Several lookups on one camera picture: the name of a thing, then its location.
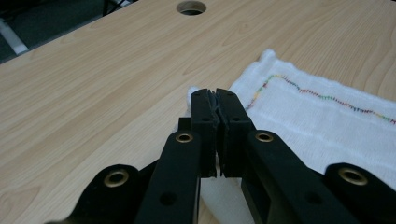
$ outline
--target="wood grain surface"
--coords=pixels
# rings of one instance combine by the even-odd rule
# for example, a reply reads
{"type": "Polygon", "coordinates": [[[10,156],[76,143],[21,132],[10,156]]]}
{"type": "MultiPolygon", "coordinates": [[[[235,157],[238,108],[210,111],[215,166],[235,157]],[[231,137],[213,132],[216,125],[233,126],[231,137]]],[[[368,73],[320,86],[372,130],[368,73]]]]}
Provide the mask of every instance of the wood grain surface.
{"type": "MultiPolygon", "coordinates": [[[[265,49],[396,101],[396,3],[141,0],[0,65],[0,222],[67,217],[102,169],[159,158],[189,86],[228,89],[265,49]]],[[[204,205],[200,223],[217,223],[204,205]]]]}

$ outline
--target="table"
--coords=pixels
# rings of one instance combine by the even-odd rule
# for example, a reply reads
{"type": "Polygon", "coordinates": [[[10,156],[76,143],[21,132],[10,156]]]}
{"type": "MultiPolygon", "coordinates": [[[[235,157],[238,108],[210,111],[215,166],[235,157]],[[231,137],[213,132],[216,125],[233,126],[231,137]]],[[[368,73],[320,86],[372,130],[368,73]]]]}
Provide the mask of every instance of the table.
{"type": "MultiPolygon", "coordinates": [[[[67,217],[103,168],[159,158],[189,86],[228,89],[263,50],[396,101],[396,3],[142,0],[0,65],[0,222],[67,217]]],[[[201,206],[200,223],[216,223],[201,206]]]]}

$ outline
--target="towel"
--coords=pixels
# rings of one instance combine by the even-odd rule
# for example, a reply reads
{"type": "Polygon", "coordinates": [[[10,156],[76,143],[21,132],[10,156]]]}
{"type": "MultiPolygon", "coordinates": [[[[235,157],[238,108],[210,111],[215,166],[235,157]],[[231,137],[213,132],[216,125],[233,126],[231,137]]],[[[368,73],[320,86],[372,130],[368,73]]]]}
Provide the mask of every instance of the towel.
{"type": "MultiPolygon", "coordinates": [[[[347,162],[396,189],[395,102],[310,75],[270,49],[230,91],[257,129],[279,135],[311,169],[347,162]]],[[[254,223],[238,180],[203,179],[201,195],[220,223],[254,223]]]]}

